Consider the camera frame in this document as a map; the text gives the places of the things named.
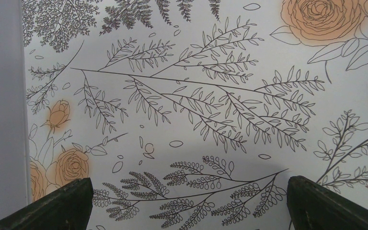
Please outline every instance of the leafy branch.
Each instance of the leafy branch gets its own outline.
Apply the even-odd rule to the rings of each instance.
[[[129,117],[129,115],[126,112],[126,109],[120,107],[121,103],[118,103],[117,105],[115,105],[115,103],[119,102],[120,99],[115,98],[110,101],[106,101],[105,91],[99,90],[94,95],[92,93],[92,90],[97,90],[98,87],[89,85],[85,72],[82,71],[82,73],[84,74],[84,78],[85,78],[84,87],[78,89],[74,93],[74,95],[77,95],[81,92],[84,92],[84,98],[81,99],[78,105],[85,102],[86,105],[85,105],[84,113],[86,114],[88,112],[90,118],[91,116],[95,117],[98,113],[97,118],[96,118],[96,128],[98,129],[98,127],[102,123],[102,134],[105,133],[105,129],[107,126],[109,129],[109,133],[111,133],[112,130],[116,131],[116,128],[114,126],[116,123],[114,121],[110,121],[109,118],[115,117],[113,114],[119,111],[120,119],[121,119],[121,122],[123,123],[125,116]]]
[[[224,159],[219,160],[219,158],[215,158],[213,156],[204,156],[203,162],[207,165],[211,166],[213,170],[220,169],[226,170],[226,161]],[[94,198],[93,203],[97,207],[107,207],[109,205],[115,205],[115,207],[108,208],[106,211],[110,213],[109,217],[115,219],[116,221],[133,218],[138,212],[139,208],[137,207],[139,202],[156,202],[156,201],[167,201],[160,206],[160,210],[164,210],[162,213],[151,215],[152,219],[163,219],[164,223],[162,224],[162,228],[166,228],[175,224],[178,224],[183,221],[184,212],[188,212],[191,210],[191,214],[189,214],[188,219],[183,223],[180,229],[189,229],[197,224],[201,219],[204,219],[208,212],[211,213],[212,216],[228,216],[223,220],[223,225],[229,225],[232,223],[239,222],[243,220],[247,215],[250,214],[249,209],[245,206],[246,203],[252,200],[257,195],[261,195],[261,201],[256,206],[256,211],[254,212],[255,217],[262,216],[269,207],[276,205],[278,201],[283,200],[283,197],[286,195],[286,192],[277,186],[274,185],[275,179],[277,175],[281,172],[277,172],[257,180],[251,181],[239,181],[233,180],[230,177],[230,174],[234,170],[234,164],[230,161],[228,169],[229,173],[226,175],[228,177],[222,177],[217,171],[218,174],[208,174],[203,173],[202,171],[205,169],[203,164],[195,163],[195,162],[175,162],[171,164],[172,168],[181,169],[178,172],[173,172],[164,177],[164,179],[175,181],[175,177],[178,175],[185,175],[195,177],[195,180],[189,180],[186,184],[189,187],[197,188],[197,189],[211,189],[214,190],[212,192],[207,193],[199,193],[194,195],[186,195],[179,197],[167,197],[169,193],[166,186],[164,186],[156,176],[145,172],[144,174],[140,174],[137,172],[130,172],[129,174],[133,176],[133,178],[122,179],[121,183],[125,184],[122,186],[122,189],[119,189],[115,185],[109,183],[103,183],[104,186],[109,188],[114,192],[116,196],[109,196],[109,192],[106,190],[94,190]],[[212,178],[210,181],[206,181],[205,178]],[[223,188],[221,189],[221,185],[218,186],[194,186],[196,184],[218,184],[213,182],[216,178],[232,181],[233,183],[238,183],[237,185]],[[167,186],[180,185],[180,183],[167,183]],[[139,199],[130,199],[128,198],[128,193],[124,192],[124,190],[133,190],[130,194]],[[224,191],[232,190],[233,194],[230,196],[232,201],[223,207],[218,208],[217,210],[212,210],[215,207],[215,203],[210,200],[212,197]],[[201,197],[201,200],[195,202],[193,198]],[[247,197],[247,200],[242,200],[241,197]]]
[[[48,98],[48,93],[50,92],[51,96],[54,97],[54,91],[58,90],[58,87],[54,84],[54,81],[57,77],[70,65],[70,63],[74,60],[77,56],[79,51],[82,48],[82,42],[80,48],[78,49],[77,53],[73,56],[70,62],[66,65],[57,64],[57,66],[53,66],[53,69],[42,70],[41,67],[38,67],[35,70],[33,67],[30,68],[30,73],[33,76],[32,80],[37,78],[39,81],[43,80],[44,78],[49,78],[49,81],[44,85],[39,86],[32,86],[30,89],[26,90],[26,101],[29,106],[32,107],[33,114],[37,114],[39,111],[44,109],[46,106],[49,105],[50,101]]]
[[[368,130],[368,123],[359,123],[359,120],[360,117],[356,116],[352,110],[344,111],[336,122],[330,122],[331,127],[323,128],[325,134],[332,137],[333,147],[329,148],[319,140],[318,147],[321,150],[314,152],[317,157],[328,161],[328,166],[317,183],[332,188],[338,193],[340,193],[338,187],[342,185],[353,187],[353,184],[360,183],[368,188],[368,170],[365,166],[358,167],[353,175],[342,173],[339,169],[339,165],[346,163],[348,157],[360,158],[368,155],[368,138],[359,143],[352,141],[356,133]]]

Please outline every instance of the line drawing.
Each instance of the line drawing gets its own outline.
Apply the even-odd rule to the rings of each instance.
[[[268,160],[268,159],[272,158],[271,156],[269,156],[267,154],[259,154],[258,157],[260,157],[263,160]]]
[[[308,71],[304,74],[300,69],[295,71],[292,67],[287,77],[282,77],[276,70],[273,83],[263,80],[264,85],[255,89],[215,83],[217,81],[232,82],[240,86],[245,84],[249,77],[253,75],[248,72],[258,61],[243,53],[235,57],[232,49],[240,52],[248,51],[250,50],[249,46],[257,46],[259,45],[258,41],[264,41],[256,36],[257,33],[248,36],[251,27],[255,25],[249,20],[245,24],[241,24],[239,17],[236,21],[236,27],[229,30],[229,19],[226,19],[223,30],[214,25],[211,36],[203,32],[202,46],[191,44],[191,49],[195,49],[194,51],[191,51],[190,48],[185,49],[177,62],[150,76],[105,71],[104,69],[122,60],[129,62],[133,72],[135,70],[142,72],[144,66],[155,68],[158,66],[158,59],[167,62],[165,56],[173,56],[162,52],[172,49],[168,42],[163,43],[160,40],[157,47],[161,46],[164,49],[150,56],[146,56],[143,53],[144,51],[139,53],[134,51],[132,56],[129,56],[129,54],[115,56],[118,52],[123,52],[124,47],[130,51],[135,49],[132,44],[137,41],[130,38],[129,41],[123,40],[125,45],[118,42],[120,50],[115,50],[113,46],[113,56],[108,52],[110,61],[100,70],[72,69],[82,71],[85,77],[86,73],[90,72],[112,74],[118,79],[128,77],[129,79],[125,80],[128,85],[124,89],[132,90],[133,93],[127,103],[137,103],[137,113],[142,110],[143,113],[148,115],[148,119],[154,119],[155,125],[158,126],[160,120],[163,123],[171,123],[168,116],[173,110],[176,113],[186,112],[188,113],[189,122],[194,125],[194,131],[199,128],[204,141],[211,134],[216,145],[221,143],[225,152],[228,151],[228,145],[230,145],[234,150],[241,149],[246,153],[243,146],[246,140],[243,138],[244,135],[253,135],[253,132],[254,143],[259,140],[264,144],[271,143],[272,138],[275,138],[280,147],[285,144],[293,151],[296,147],[306,150],[303,145],[305,139],[295,138],[294,134],[301,131],[306,133],[308,131],[306,125],[310,117],[315,115],[311,109],[315,103],[304,101],[303,98],[304,92],[314,95],[315,91],[325,90],[322,85],[324,82],[319,80],[318,76],[310,78]],[[156,43],[151,43],[150,48],[155,47],[155,45]],[[138,57],[143,57],[145,60],[140,62],[137,60]],[[208,57],[211,57],[216,64],[204,64],[204,62],[210,61],[207,60]],[[194,60],[198,64],[193,65],[191,62]],[[176,80],[158,77],[158,74],[169,68],[182,68],[184,71],[189,68],[201,69],[205,72],[206,77],[211,80],[211,83],[192,81],[188,78]],[[171,81],[180,86],[173,92],[161,92],[154,89],[150,84],[144,84],[142,79],[157,83]],[[215,90],[212,92],[204,91],[202,86],[213,86]],[[242,99],[241,96],[236,94],[237,91],[249,92],[249,94],[253,94],[253,99]],[[257,108],[264,109],[265,113],[260,114],[261,112],[255,110]]]
[[[222,225],[235,224],[244,220],[250,214],[255,218],[260,217],[266,211],[282,201],[286,195],[283,188],[275,185],[276,177],[285,170],[274,174],[248,181],[235,180],[231,178],[231,173],[235,169],[232,161],[228,164],[224,159],[213,156],[202,157],[203,163],[196,162],[175,162],[170,165],[177,171],[166,175],[163,179],[169,181],[166,185],[155,175],[144,172],[130,172],[133,178],[122,179],[121,188],[103,183],[106,189],[94,189],[93,204],[97,207],[107,207],[109,218],[116,221],[134,218],[139,212],[140,202],[161,202],[162,213],[151,215],[151,219],[163,219],[162,228],[175,224],[182,224],[182,229],[189,229],[199,223],[201,219],[211,213],[212,216],[226,216],[222,220]],[[222,188],[221,181],[229,181],[237,185]],[[170,197],[169,187],[189,186],[197,190],[206,192],[195,193],[193,195]],[[223,207],[216,208],[213,202],[214,195],[224,191],[231,191],[229,203]],[[255,197],[260,197],[260,203],[252,213],[246,206]],[[196,197],[202,198],[201,202],[194,201]],[[189,214],[189,218],[184,221],[184,212]]]
[[[328,81],[332,83],[327,71],[328,61],[350,59],[346,71],[368,65],[368,7],[363,3],[345,1],[342,3],[344,10],[336,12],[334,2],[328,1],[324,6],[327,13],[317,17],[314,16],[316,6],[307,8],[307,5],[285,0],[281,17],[287,25],[275,29],[270,35],[288,45],[322,46],[307,63],[324,62]],[[333,21],[331,18],[337,13],[341,13],[346,20]],[[319,29],[325,24],[327,29]]]
[[[255,10],[260,9],[260,5],[257,4],[257,3],[250,3],[246,6],[244,6],[243,8],[247,11],[255,11]]]
[[[79,51],[82,48],[82,42],[80,48],[73,56],[73,58],[66,65],[60,65],[57,63],[56,66],[53,66],[53,69],[43,70],[41,67],[34,69],[33,66],[30,68],[30,73],[33,76],[32,80],[37,78],[39,81],[48,78],[48,82],[39,86],[32,86],[30,89],[26,90],[26,102],[28,106],[32,107],[33,114],[37,114],[42,109],[45,109],[47,105],[49,105],[50,101],[48,100],[48,94],[50,93],[51,97],[54,97],[55,91],[58,90],[58,87],[54,84],[56,78],[71,64],[74,58],[77,56]]]
[[[368,132],[368,122],[360,123],[361,118],[353,113],[352,109],[344,113],[336,120],[330,121],[329,127],[324,127],[323,132],[328,140],[318,140],[318,150],[315,156],[327,162],[324,173],[319,176],[316,183],[341,194],[342,186],[355,188],[361,184],[368,189],[368,167],[363,164],[351,163],[353,167],[346,172],[346,167],[339,167],[349,160],[368,157],[368,138],[352,139],[355,135],[363,135]]]
[[[174,140],[169,143],[170,147],[178,148],[181,147],[184,143],[180,140]]]
[[[82,72],[85,77],[84,86],[79,88],[74,95],[84,94],[84,98],[78,102],[78,105],[83,104],[85,102],[85,110],[84,113],[91,117],[96,116],[96,128],[102,127],[102,134],[105,133],[106,127],[108,127],[109,133],[116,131],[115,121],[110,120],[111,118],[115,118],[114,114],[119,111],[119,117],[121,122],[124,122],[125,117],[129,117],[126,112],[126,109],[121,107],[121,103],[119,103],[120,99],[114,98],[111,100],[105,99],[105,91],[98,90],[94,96],[94,90],[97,90],[98,87],[90,85],[88,83],[88,79],[85,76],[85,73]]]
[[[68,49],[69,41],[78,35],[89,35],[96,26],[102,0],[22,0],[23,44],[28,46],[34,35],[42,46],[57,53]]]
[[[155,0],[159,8],[161,17],[168,25],[172,25],[170,20],[170,1]],[[191,4],[194,0],[177,0],[179,12],[187,22],[191,22]],[[150,17],[153,10],[149,6],[150,0],[115,0],[115,5],[106,6],[105,12],[107,17],[103,18],[104,24],[100,35],[110,33],[113,30],[118,30],[123,24],[127,29],[133,29],[136,22],[141,22],[145,27],[153,28]],[[219,4],[220,0],[209,0],[211,13],[219,21]]]

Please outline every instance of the small leaf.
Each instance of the small leaf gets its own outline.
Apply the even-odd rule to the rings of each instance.
[[[257,3],[251,3],[243,7],[247,11],[255,11],[260,8],[260,5]]]
[[[114,165],[114,167],[112,168],[112,173],[117,173],[117,172],[121,171],[122,167],[123,167],[123,162],[122,161],[118,161]]]
[[[298,45],[301,43],[300,40],[294,36],[293,32],[290,30],[290,27],[286,25],[274,30],[270,36],[289,45]]]
[[[108,154],[106,152],[106,150],[104,148],[102,148],[101,146],[94,146],[92,149],[91,149],[91,154],[94,155],[94,156],[104,156],[106,154]]]
[[[33,124],[32,127],[30,128],[29,139],[33,139],[36,135],[36,132],[37,132],[37,125]]]

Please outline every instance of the leaf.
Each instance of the leaf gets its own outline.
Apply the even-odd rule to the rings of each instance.
[[[362,35],[368,39],[368,17],[365,17],[359,26]]]
[[[292,31],[290,30],[289,26],[281,26],[274,30],[270,36],[272,36],[274,39],[284,42],[289,45],[298,45],[300,44],[300,40],[294,36]]]
[[[307,64],[312,64],[319,61],[328,61],[339,57],[342,53],[343,45],[345,45],[345,42],[335,42],[325,46],[313,57],[311,57]]]
[[[247,11],[255,11],[260,8],[260,5],[257,3],[251,3],[243,7]]]
[[[341,56],[346,57],[351,55],[353,52],[355,52],[359,48],[359,39],[352,38],[342,47],[342,54]]]
[[[180,88],[178,88],[178,89],[176,89],[174,92],[172,92],[173,94],[175,94],[176,92],[179,92],[179,91],[181,91],[181,90],[183,90],[183,89],[185,89],[185,88],[187,88],[187,86],[183,86],[183,87],[180,87]]]
[[[79,145],[79,144],[77,144],[77,143],[72,143],[72,145],[73,145],[76,149],[78,149],[79,151],[81,151],[81,152],[82,152],[82,146],[81,146],[81,145]]]
[[[146,153],[146,152],[143,153],[143,156],[145,156],[149,159],[154,159],[154,157],[152,155],[150,155],[149,153]]]
[[[123,167],[123,162],[122,161],[118,161],[114,165],[114,167],[112,168],[112,173],[117,173],[117,172],[121,171],[122,167]]]
[[[104,156],[106,154],[108,154],[106,152],[106,150],[104,148],[102,148],[101,146],[94,146],[92,149],[91,149],[91,154],[94,155],[94,156]]]
[[[53,148],[54,139],[53,137],[51,137],[43,145],[42,149],[40,150],[39,156],[37,157],[37,161],[39,161],[45,169],[47,169],[53,161]]]
[[[346,71],[352,69],[358,69],[368,64],[368,45],[360,48],[353,58],[350,60]]]
[[[33,139],[36,135],[36,132],[37,132],[37,125],[33,124],[32,127],[30,128],[29,139]]]

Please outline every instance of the colored-in flower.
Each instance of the colored-in flower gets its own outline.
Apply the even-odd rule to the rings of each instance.
[[[64,186],[75,179],[88,177],[88,156],[76,149],[61,153],[47,169],[46,177],[52,184]]]
[[[308,46],[354,38],[366,16],[359,0],[284,0],[281,11],[292,33]]]

